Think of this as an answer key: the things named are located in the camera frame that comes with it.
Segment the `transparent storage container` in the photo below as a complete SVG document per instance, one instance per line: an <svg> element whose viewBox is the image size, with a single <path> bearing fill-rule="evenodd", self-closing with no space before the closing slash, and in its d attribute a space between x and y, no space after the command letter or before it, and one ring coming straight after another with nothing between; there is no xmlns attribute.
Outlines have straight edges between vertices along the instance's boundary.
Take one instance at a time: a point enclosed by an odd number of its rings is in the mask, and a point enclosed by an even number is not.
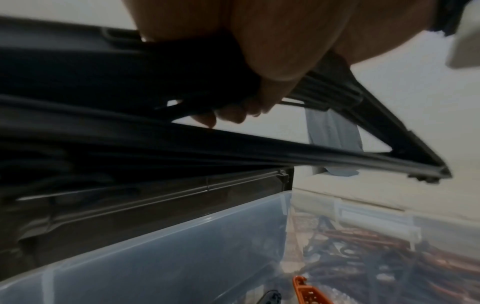
<svg viewBox="0 0 480 304"><path fill-rule="evenodd" d="M476 304L479 240L475 222L284 192L11 278L0 303L296 304L300 275L333 304Z"/></svg>

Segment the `gray cloth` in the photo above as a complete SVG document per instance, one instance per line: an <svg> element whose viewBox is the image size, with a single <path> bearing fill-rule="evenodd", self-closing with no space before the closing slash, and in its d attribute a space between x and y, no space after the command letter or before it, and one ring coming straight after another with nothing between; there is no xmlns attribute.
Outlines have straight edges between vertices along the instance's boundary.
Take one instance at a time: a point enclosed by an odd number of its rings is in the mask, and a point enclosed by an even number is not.
<svg viewBox="0 0 480 304"><path fill-rule="evenodd" d="M326 112L305 109L310 144L348 151L363 151L359 128L333 110ZM328 172L336 176L353 176L358 171L343 168L314 168L313 173Z"/></svg>

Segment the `hand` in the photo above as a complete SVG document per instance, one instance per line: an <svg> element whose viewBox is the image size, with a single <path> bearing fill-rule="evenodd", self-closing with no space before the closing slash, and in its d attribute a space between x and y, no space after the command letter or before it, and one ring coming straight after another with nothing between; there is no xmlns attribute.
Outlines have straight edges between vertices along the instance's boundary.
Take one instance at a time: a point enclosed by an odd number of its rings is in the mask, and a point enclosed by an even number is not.
<svg viewBox="0 0 480 304"><path fill-rule="evenodd" d="M241 105L194 117L241 123L267 113L334 49L350 64L387 52L432 22L436 0L124 0L148 40L169 41L227 30L261 76Z"/></svg>

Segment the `black watch strap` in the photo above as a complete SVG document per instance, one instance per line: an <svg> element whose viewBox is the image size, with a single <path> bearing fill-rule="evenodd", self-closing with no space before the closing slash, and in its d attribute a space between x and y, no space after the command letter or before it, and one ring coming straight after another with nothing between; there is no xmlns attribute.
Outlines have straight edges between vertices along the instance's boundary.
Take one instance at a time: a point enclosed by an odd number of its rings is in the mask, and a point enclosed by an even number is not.
<svg viewBox="0 0 480 304"><path fill-rule="evenodd" d="M445 36L453 35L462 18L465 6L471 0L437 0L435 23L431 32L443 32Z"/></svg>

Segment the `orange plastic object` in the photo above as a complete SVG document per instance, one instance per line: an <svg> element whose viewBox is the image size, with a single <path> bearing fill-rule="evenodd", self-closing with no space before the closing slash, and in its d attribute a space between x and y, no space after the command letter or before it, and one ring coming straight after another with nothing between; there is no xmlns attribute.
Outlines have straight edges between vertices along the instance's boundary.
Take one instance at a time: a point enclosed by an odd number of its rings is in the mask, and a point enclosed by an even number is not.
<svg viewBox="0 0 480 304"><path fill-rule="evenodd" d="M293 277L293 288L295 289L298 304L334 304L317 288L305 284L307 279L301 275Z"/></svg>

